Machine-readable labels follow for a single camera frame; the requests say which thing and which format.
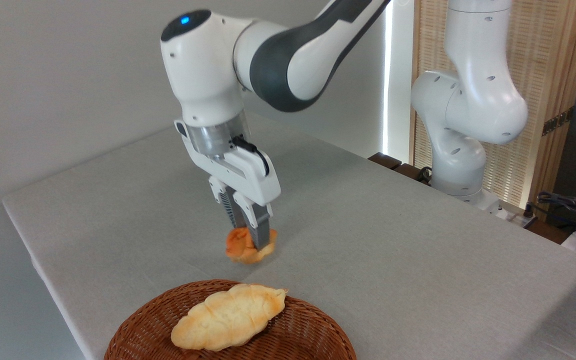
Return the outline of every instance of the croissant-shaped bread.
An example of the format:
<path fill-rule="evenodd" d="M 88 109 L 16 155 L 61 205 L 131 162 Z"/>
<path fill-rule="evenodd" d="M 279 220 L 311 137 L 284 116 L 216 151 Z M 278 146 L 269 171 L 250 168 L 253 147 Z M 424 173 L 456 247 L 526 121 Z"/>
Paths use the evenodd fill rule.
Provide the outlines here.
<path fill-rule="evenodd" d="M 270 242 L 262 249 L 255 248 L 247 227 L 236 227 L 226 237 L 226 255 L 234 263 L 254 264 L 275 251 L 277 231 L 270 229 Z"/>
<path fill-rule="evenodd" d="M 183 349 L 220 351 L 246 344 L 284 310 L 285 289 L 237 284 L 198 303 L 172 329 Z"/>

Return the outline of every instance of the light strip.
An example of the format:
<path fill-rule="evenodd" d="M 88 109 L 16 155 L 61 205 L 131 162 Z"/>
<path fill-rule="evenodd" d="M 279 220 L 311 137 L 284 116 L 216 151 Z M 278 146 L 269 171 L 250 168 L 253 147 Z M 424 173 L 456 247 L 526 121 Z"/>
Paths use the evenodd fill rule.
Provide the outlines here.
<path fill-rule="evenodd" d="M 383 115 L 381 125 L 381 152 L 388 155 L 388 121 L 391 86 L 391 58 L 393 49 L 393 1 L 386 5 L 386 26 L 384 30 L 384 60 L 383 60 Z"/>

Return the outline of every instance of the brown woven basket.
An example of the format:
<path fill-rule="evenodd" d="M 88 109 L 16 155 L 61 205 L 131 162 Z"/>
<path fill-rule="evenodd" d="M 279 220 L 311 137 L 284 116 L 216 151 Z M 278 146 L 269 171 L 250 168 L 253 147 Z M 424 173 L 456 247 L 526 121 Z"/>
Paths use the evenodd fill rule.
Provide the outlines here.
<path fill-rule="evenodd" d="M 170 340 L 179 319 L 231 280 L 190 282 L 170 289 L 135 311 L 115 333 L 105 360 L 357 360 L 339 325 L 306 301 L 286 296 L 285 309 L 243 346 L 222 351 L 184 350 Z"/>

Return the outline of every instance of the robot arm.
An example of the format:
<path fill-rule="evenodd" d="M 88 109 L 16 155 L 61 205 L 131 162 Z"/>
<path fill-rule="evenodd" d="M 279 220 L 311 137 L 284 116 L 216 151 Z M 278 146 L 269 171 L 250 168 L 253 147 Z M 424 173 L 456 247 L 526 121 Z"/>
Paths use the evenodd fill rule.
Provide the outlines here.
<path fill-rule="evenodd" d="M 432 187 L 491 214 L 499 199 L 482 187 L 486 152 L 479 141 L 507 144 L 528 119 L 506 62 L 511 5 L 450 0 L 444 48 L 457 72 L 426 71 L 411 93 L 432 146 Z"/>
<path fill-rule="evenodd" d="M 233 227 L 247 226 L 258 249 L 281 189 L 270 158 L 249 142 L 242 86 L 284 112 L 310 107 L 388 2 L 331 0 L 293 29 L 201 9 L 163 30 L 161 54 L 183 111 L 176 129 Z"/>

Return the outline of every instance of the table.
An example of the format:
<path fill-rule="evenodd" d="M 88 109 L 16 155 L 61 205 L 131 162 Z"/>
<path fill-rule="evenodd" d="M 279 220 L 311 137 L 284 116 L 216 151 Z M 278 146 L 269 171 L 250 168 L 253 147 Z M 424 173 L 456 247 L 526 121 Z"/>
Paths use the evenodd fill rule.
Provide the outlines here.
<path fill-rule="evenodd" d="M 290 289 L 361 360 L 576 356 L 576 253 L 313 137 L 248 114 L 278 173 L 275 253 L 224 255 L 229 221 L 173 128 L 7 195 L 87 359 L 191 281 Z"/>

